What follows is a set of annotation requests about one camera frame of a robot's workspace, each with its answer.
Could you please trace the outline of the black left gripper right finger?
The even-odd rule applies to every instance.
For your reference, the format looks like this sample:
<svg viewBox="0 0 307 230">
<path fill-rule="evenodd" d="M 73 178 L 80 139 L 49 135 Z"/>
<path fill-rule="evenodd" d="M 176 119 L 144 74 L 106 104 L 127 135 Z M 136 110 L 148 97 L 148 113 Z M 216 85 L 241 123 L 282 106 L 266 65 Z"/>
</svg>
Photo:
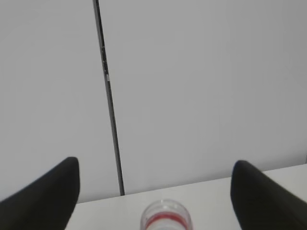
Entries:
<svg viewBox="0 0 307 230">
<path fill-rule="evenodd" d="M 305 230 L 307 204 L 248 161 L 235 163 L 230 197 L 243 230 Z"/>
</svg>

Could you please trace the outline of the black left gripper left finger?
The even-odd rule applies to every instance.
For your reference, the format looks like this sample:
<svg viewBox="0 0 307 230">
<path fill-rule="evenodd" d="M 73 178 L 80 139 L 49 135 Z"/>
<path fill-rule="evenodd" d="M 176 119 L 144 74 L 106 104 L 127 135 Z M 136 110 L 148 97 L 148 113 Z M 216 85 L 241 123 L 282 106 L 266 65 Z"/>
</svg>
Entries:
<svg viewBox="0 0 307 230">
<path fill-rule="evenodd" d="M 79 161 L 67 157 L 0 203 L 2 230 L 64 230 L 80 193 Z"/>
</svg>

